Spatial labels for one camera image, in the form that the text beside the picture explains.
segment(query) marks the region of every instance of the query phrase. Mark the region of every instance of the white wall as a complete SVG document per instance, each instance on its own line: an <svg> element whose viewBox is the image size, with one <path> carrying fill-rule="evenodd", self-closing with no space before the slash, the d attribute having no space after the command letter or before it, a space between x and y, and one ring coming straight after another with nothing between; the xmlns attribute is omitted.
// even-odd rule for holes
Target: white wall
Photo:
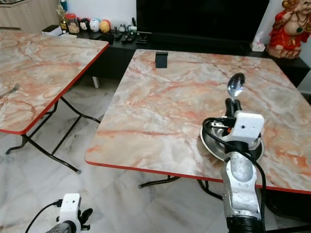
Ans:
<svg viewBox="0 0 311 233"><path fill-rule="evenodd" d="M311 67L311 37L306 44L301 46L302 51L300 57ZM301 82L298 90L303 93L311 94L311 71L307 74L305 79Z"/></svg>
<svg viewBox="0 0 311 233"><path fill-rule="evenodd" d="M276 15L284 9L282 7L282 1L283 0L270 0L261 24L258 27L257 33L263 31L262 41L264 44L268 44L270 41L269 33L272 30Z"/></svg>
<svg viewBox="0 0 311 233"><path fill-rule="evenodd" d="M67 0L68 11L78 17L110 20L112 27L131 24L136 0Z"/></svg>

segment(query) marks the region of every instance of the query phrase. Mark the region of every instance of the figurine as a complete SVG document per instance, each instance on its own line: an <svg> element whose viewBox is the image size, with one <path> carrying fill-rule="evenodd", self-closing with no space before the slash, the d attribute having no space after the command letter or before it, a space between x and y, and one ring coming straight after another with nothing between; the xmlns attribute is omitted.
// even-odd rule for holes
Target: figurine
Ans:
<svg viewBox="0 0 311 233"><path fill-rule="evenodd" d="M293 59L300 55L300 42L306 43L311 33L311 0L284 0L282 6L285 10L276 16L267 51Z"/></svg>
<svg viewBox="0 0 311 233"><path fill-rule="evenodd" d="M58 16L61 19L60 27L62 28L63 33L66 33L66 31L68 31L67 23L66 23L66 11L62 7L62 5L58 5L56 11L58 13Z"/></svg>
<svg viewBox="0 0 311 233"><path fill-rule="evenodd" d="M103 33L110 32L110 22L107 19L102 20L99 24L99 28Z"/></svg>
<svg viewBox="0 0 311 233"><path fill-rule="evenodd" d="M89 22L90 22L90 20L88 18L83 18L80 21L80 28L81 28L81 30L84 30L84 31L90 30Z"/></svg>
<svg viewBox="0 0 311 233"><path fill-rule="evenodd" d="M89 23L89 27L91 28L91 30L93 32L98 32L99 31L99 20L96 18L93 18L90 23Z"/></svg>
<svg viewBox="0 0 311 233"><path fill-rule="evenodd" d="M124 27L122 24L120 24L119 32L120 32L120 33L125 32L125 27Z"/></svg>

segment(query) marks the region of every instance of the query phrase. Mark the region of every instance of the black tv screen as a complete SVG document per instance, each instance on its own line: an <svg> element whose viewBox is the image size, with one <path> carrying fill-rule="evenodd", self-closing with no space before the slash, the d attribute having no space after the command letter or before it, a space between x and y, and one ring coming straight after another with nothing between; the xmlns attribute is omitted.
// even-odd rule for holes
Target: black tv screen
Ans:
<svg viewBox="0 0 311 233"><path fill-rule="evenodd" d="M252 41L269 0L137 0L140 32Z"/></svg>

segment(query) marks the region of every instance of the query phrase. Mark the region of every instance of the glass jar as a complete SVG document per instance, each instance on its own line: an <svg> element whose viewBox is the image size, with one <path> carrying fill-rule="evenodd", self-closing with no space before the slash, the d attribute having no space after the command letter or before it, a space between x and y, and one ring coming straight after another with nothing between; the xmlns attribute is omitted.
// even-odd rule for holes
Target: glass jar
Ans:
<svg viewBox="0 0 311 233"><path fill-rule="evenodd" d="M79 23L76 14L66 14L66 21L70 33L79 33Z"/></svg>

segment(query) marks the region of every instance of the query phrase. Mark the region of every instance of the bottle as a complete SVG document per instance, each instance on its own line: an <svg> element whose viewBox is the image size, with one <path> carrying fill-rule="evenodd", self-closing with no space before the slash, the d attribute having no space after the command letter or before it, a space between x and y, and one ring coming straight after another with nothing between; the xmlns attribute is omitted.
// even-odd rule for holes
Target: bottle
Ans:
<svg viewBox="0 0 311 233"><path fill-rule="evenodd" d="M70 33L79 33L79 23L76 14L66 14L67 27Z"/></svg>
<svg viewBox="0 0 311 233"><path fill-rule="evenodd" d="M60 4L64 8L65 12L67 12L68 7L67 7L67 0L60 0Z"/></svg>

